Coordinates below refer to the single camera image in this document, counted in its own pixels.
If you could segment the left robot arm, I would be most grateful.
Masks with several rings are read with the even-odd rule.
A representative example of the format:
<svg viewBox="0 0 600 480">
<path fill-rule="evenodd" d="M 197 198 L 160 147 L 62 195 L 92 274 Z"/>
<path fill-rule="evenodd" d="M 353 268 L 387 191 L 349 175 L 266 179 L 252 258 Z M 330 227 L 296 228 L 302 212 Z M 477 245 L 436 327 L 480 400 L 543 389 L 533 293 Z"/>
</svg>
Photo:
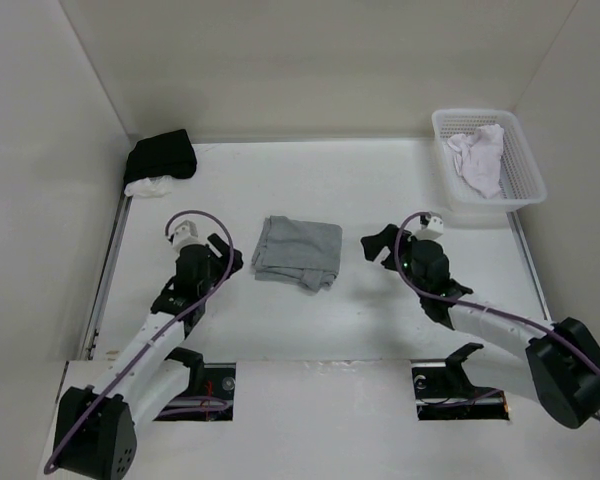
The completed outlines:
<svg viewBox="0 0 600 480">
<path fill-rule="evenodd" d="M 191 221 L 176 226 L 169 241 L 177 254 L 175 273 L 138 333 L 95 382 L 62 395 L 45 473 L 62 469 L 90 479 L 123 478 L 140 429 L 177 395 L 190 399 L 203 390 L 204 373 L 181 346 L 210 296 L 242 268 L 242 255 L 216 234 L 201 242 Z"/>
</svg>

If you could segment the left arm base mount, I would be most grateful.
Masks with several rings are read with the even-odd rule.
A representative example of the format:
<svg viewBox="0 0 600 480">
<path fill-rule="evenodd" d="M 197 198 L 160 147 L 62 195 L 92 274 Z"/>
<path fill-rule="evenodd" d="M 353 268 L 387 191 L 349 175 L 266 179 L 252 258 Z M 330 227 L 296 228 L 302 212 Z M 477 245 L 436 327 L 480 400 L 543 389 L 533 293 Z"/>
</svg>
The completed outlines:
<svg viewBox="0 0 600 480">
<path fill-rule="evenodd" d="M 202 364 L 187 388 L 163 408 L 156 421 L 232 421 L 235 391 L 235 364 Z"/>
</svg>

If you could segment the grey tank top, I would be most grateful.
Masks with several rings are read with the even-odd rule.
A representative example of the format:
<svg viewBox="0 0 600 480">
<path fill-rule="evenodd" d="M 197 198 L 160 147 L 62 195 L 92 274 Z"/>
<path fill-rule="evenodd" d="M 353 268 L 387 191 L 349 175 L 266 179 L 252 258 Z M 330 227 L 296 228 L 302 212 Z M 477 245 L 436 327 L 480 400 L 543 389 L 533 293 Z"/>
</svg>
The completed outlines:
<svg viewBox="0 0 600 480">
<path fill-rule="evenodd" d="M 328 289 L 339 275 L 342 241 L 339 225 L 269 216 L 251 259 L 255 279 Z"/>
</svg>

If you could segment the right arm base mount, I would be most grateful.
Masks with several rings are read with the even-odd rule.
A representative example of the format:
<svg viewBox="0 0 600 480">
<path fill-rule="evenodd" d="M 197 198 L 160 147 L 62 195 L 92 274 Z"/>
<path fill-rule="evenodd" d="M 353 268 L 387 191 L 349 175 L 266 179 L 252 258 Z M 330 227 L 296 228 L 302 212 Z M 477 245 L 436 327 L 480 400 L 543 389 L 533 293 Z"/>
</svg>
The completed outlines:
<svg viewBox="0 0 600 480">
<path fill-rule="evenodd" d="M 509 420 L 502 391 L 472 385 L 444 361 L 414 362 L 411 375 L 421 421 Z"/>
</svg>

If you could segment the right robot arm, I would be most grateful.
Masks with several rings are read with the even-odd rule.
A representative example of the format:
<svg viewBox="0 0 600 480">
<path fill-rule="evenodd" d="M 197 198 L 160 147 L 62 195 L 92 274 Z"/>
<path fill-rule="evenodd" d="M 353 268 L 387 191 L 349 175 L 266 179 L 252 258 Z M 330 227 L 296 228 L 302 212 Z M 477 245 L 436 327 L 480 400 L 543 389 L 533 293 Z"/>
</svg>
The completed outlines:
<svg viewBox="0 0 600 480">
<path fill-rule="evenodd" d="M 571 317 L 541 324 L 480 302 L 451 276 L 437 241 L 444 230 L 441 219 L 427 214 L 419 219 L 415 232 L 388 224 L 360 243 L 370 262 L 389 251 L 382 266 L 416 293 L 432 322 L 477 337 L 446 358 L 446 388 L 459 396 L 479 388 L 509 391 L 539 403 L 570 429 L 597 418 L 600 345 L 586 325 Z"/>
</svg>

